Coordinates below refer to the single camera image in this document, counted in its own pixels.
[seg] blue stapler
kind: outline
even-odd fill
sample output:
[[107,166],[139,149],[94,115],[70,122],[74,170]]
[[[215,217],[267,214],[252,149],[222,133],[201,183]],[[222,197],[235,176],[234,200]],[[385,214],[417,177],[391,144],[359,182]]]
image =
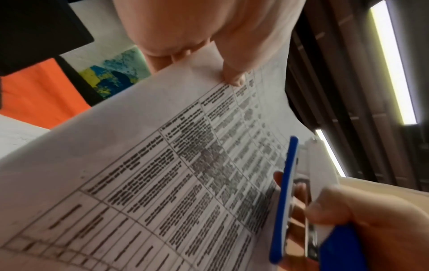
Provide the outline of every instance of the blue stapler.
[[[324,187],[338,185],[323,141],[313,138],[300,146],[297,137],[290,138],[269,254],[272,264],[280,263],[286,254],[293,187],[299,181],[307,183],[311,199],[317,199]],[[368,270],[353,224],[325,226],[306,221],[305,229],[305,256],[318,261],[321,271]]]

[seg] artwork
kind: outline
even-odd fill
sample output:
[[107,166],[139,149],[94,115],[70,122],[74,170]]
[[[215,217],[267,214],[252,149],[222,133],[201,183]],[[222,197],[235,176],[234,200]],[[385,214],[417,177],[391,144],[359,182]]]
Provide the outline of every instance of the artwork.
[[79,74],[105,99],[151,75],[136,46]]

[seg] fluorescent light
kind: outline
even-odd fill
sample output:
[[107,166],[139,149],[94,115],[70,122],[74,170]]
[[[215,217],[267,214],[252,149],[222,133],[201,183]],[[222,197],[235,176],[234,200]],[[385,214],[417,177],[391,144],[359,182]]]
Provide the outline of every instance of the fluorescent light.
[[384,59],[389,70],[390,80],[399,105],[404,125],[417,124],[414,109],[412,108],[410,91],[405,78],[404,67],[399,54],[398,43],[393,31],[392,21],[386,1],[381,1],[371,8],[372,17],[379,35]]
[[345,173],[344,173],[343,169],[341,168],[340,162],[338,162],[338,159],[335,157],[335,154],[332,151],[332,148],[329,145],[328,141],[326,140],[326,137],[323,134],[322,130],[316,130],[316,134],[325,143],[326,149],[328,150],[329,157],[331,157],[331,160],[334,163],[334,166],[335,166],[336,170],[338,171],[338,174],[340,174],[341,177],[345,177]]

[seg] stapler handle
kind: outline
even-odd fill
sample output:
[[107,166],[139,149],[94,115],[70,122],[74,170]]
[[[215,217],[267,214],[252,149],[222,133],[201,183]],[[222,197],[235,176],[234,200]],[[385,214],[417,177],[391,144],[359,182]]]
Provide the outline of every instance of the stapler handle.
[[319,248],[320,271],[367,271],[362,246],[352,223],[337,225]]

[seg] hand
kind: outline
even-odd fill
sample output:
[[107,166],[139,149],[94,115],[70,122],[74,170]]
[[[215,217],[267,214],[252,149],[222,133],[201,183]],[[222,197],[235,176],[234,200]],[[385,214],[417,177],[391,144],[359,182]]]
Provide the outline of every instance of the hand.
[[[278,185],[282,173],[274,173]],[[297,184],[295,196],[306,200],[305,184]],[[294,206],[310,223],[344,225],[353,222],[359,235],[369,270],[427,270],[429,267],[429,216],[411,203],[395,197],[362,192],[354,188],[325,188],[305,210]],[[292,225],[289,238],[304,245],[303,229]],[[288,271],[316,271],[317,263],[302,257],[286,256],[280,267]]]

